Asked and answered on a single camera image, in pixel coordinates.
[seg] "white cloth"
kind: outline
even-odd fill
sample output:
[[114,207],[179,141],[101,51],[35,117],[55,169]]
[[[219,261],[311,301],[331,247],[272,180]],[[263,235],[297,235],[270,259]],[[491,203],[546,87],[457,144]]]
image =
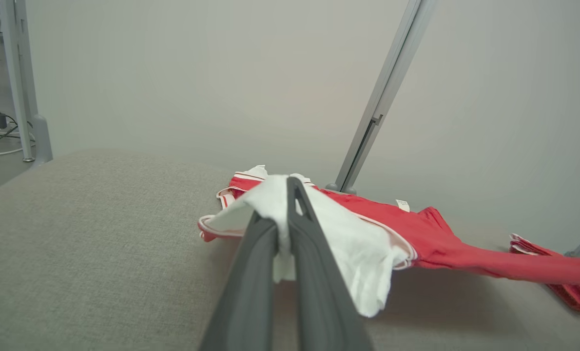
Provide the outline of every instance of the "white cloth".
[[[274,260],[274,280],[294,280],[294,258],[288,230],[288,175],[268,175],[215,216],[205,216],[199,226],[210,233],[243,235],[253,211],[276,222],[279,254]],[[383,227],[357,217],[311,186],[306,193],[359,314],[373,317],[386,305],[392,269],[408,266],[412,247],[395,240]]]

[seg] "white cable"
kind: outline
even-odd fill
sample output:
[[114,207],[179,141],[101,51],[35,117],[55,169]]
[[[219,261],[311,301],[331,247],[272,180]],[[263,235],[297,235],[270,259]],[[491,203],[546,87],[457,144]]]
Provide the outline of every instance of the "white cable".
[[4,153],[0,153],[1,155],[8,155],[8,154],[14,154],[14,153],[18,153],[19,151],[22,151],[23,149],[16,149],[16,150],[11,150],[11,151],[5,151]]

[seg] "clothing tag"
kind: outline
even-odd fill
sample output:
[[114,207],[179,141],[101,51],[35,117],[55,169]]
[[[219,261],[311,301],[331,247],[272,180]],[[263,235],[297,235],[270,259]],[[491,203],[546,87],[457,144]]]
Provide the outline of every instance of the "clothing tag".
[[399,208],[402,211],[409,212],[409,204],[405,200],[396,200],[396,203],[399,204]]

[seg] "gray fabric surface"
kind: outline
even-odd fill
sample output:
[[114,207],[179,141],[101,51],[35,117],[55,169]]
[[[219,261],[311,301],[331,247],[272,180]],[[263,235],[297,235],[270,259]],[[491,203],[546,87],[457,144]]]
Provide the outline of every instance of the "gray fabric surface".
[[[0,350],[196,349],[237,247],[196,221],[232,171],[95,150],[0,187]],[[276,286],[275,350],[297,349],[295,296]],[[395,273],[367,327],[378,350],[580,350],[544,287],[446,270]]]

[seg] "red fabric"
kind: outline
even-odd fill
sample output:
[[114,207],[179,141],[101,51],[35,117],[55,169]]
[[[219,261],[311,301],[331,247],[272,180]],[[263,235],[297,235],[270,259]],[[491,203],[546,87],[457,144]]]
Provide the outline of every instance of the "red fabric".
[[[542,256],[561,257],[560,253],[555,253],[549,249],[544,249],[521,237],[511,240],[510,251],[514,254],[537,254]],[[569,307],[580,311],[580,285],[568,284],[547,284],[547,286],[558,295]]]
[[[234,197],[238,198],[260,182],[234,176],[230,187],[233,188]],[[514,255],[480,249],[461,242],[433,207],[419,213],[408,213],[399,207],[356,195],[338,194],[324,189],[319,191],[351,212],[381,222],[400,234],[416,250],[418,258],[413,262],[416,266],[459,269],[496,278],[544,284],[580,285],[580,258]],[[210,233],[204,233],[203,237],[206,241],[214,239]]]

